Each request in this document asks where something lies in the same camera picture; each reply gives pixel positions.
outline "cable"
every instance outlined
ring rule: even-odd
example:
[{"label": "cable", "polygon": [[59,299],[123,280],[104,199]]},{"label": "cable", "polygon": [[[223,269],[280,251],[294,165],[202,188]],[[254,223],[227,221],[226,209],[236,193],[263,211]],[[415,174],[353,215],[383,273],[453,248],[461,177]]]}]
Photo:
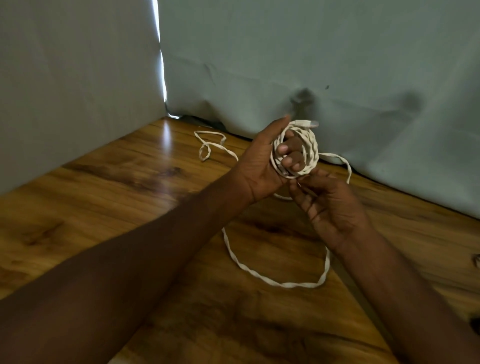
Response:
[{"label": "cable", "polygon": [[[288,126],[282,131],[282,133],[278,136],[276,140],[273,142],[273,147],[272,147],[272,154],[270,155],[270,162],[272,163],[272,166],[275,168],[275,170],[285,178],[293,179],[297,178],[299,176],[308,174],[311,172],[313,168],[316,167],[318,163],[319,156],[326,156],[326,157],[337,157],[339,158],[344,164],[347,165],[347,170],[348,170],[348,177],[347,177],[347,183],[350,182],[350,177],[352,175],[352,168],[350,167],[349,162],[333,153],[319,153],[318,152],[318,144],[315,139],[315,134],[311,131],[312,127],[315,127],[317,125],[313,124],[310,120],[295,120],[291,121]],[[285,133],[287,130],[292,130],[300,139],[302,139],[303,145],[302,145],[302,154],[303,154],[303,159],[305,161],[305,167],[301,171],[291,171],[290,169],[285,168],[282,166],[281,162],[284,156],[280,155],[277,153],[276,149],[277,147],[283,143],[285,139]],[[220,148],[222,150],[225,150],[227,153],[229,153],[231,156],[233,156],[237,161],[239,160],[238,156],[232,152],[231,150],[227,149],[224,147],[224,143],[227,140],[227,137],[219,132],[208,132],[208,131],[203,131],[203,130],[197,130],[194,132],[195,136],[197,137],[198,140],[202,143],[202,146],[200,147],[199,151],[199,158],[202,162],[206,161],[212,152],[210,146],[216,146],[217,148]],[[215,135],[221,135],[222,140],[220,141],[220,144],[217,143],[212,143],[212,142],[206,142],[203,140],[198,134],[215,134]],[[207,155],[205,157],[202,157],[202,152],[203,150],[207,148]],[[282,199],[282,200],[292,200],[291,197],[284,197],[280,196],[278,194],[274,194],[276,198]],[[262,276],[260,273],[258,273],[255,270],[252,270],[248,268],[246,265],[243,263],[240,263],[237,256],[235,253],[230,248],[230,242],[228,241],[228,236],[227,232],[225,231],[225,228],[222,228],[222,233],[223,233],[223,240],[225,242],[225,245],[227,246],[228,253],[230,254],[230,257],[232,260],[237,263],[237,265],[240,267],[240,269],[243,269],[246,272],[249,272],[252,276],[257,277],[264,281],[265,283],[271,285],[271,286],[276,286],[276,287],[283,287],[283,288],[294,288],[294,287],[304,287],[304,288],[315,288],[318,286],[321,286],[327,277],[328,270],[330,269],[330,257],[331,257],[331,252],[330,250],[325,247],[326,249],[326,256],[325,256],[325,265],[324,265],[324,272],[318,279],[318,282],[316,283],[294,283],[294,282],[286,282],[286,283],[278,283],[275,282],[274,280]]]}]

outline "person's left hand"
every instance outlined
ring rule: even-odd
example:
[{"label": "person's left hand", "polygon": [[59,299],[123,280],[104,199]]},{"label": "person's left hand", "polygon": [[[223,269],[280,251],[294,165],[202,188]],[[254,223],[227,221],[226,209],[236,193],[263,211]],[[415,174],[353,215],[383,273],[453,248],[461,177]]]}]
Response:
[{"label": "person's left hand", "polygon": [[[271,195],[288,181],[270,164],[270,153],[272,153],[272,142],[289,122],[290,116],[287,115],[271,122],[259,132],[231,171],[241,185],[245,186],[252,202]],[[302,170],[305,162],[301,153],[301,139],[291,130],[285,133],[285,138],[286,141],[277,147],[278,153],[287,156],[282,159],[282,165],[294,171]]]}]

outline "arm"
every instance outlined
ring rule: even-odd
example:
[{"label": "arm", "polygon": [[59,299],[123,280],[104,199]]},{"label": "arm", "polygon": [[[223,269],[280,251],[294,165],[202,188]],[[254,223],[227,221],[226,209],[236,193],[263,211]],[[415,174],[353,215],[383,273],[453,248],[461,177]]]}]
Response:
[{"label": "arm", "polygon": [[315,169],[290,193],[414,363],[478,363],[480,339],[371,225],[349,186]]},{"label": "arm", "polygon": [[[270,124],[234,169],[189,201],[66,260],[0,301],[1,362],[108,362],[195,252],[250,203],[286,182],[269,157],[270,143],[288,122],[285,117]],[[292,158],[285,166],[294,166],[300,147],[292,134],[278,147]]]}]

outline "gray curtain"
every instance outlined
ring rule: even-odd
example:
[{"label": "gray curtain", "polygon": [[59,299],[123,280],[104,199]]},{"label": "gray curtain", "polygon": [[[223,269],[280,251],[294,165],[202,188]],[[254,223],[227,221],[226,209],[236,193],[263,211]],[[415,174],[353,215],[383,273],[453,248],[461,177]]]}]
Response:
[{"label": "gray curtain", "polygon": [[151,0],[0,0],[0,192],[165,115]]},{"label": "gray curtain", "polygon": [[480,217],[480,2],[159,3],[170,113],[251,137],[304,98],[320,151]]}]

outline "brown wood tabletop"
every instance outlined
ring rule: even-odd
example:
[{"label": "brown wood tabletop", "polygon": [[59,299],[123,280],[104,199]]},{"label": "brown wood tabletop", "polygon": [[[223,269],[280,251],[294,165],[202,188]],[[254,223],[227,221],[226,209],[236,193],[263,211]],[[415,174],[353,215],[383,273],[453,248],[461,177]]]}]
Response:
[{"label": "brown wood tabletop", "polygon": [[[156,121],[0,197],[0,297],[164,214],[227,172],[235,160],[221,150],[198,159],[199,129],[207,128]],[[248,144],[226,141],[238,155]],[[480,221],[359,175],[351,184],[377,229],[455,311],[465,320],[480,314],[480,269],[472,260],[480,253]],[[294,203],[265,199],[226,229],[239,260],[272,279],[317,281],[323,272],[324,245]],[[112,363],[402,362],[336,267],[317,289],[271,287],[240,270],[218,234]]]}]

